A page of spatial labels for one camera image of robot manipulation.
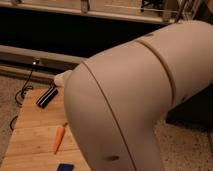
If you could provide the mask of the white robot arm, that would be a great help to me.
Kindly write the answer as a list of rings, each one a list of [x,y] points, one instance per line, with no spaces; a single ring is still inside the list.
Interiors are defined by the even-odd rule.
[[[165,171],[154,126],[213,84],[213,25],[170,24],[89,57],[54,83],[92,171]]]

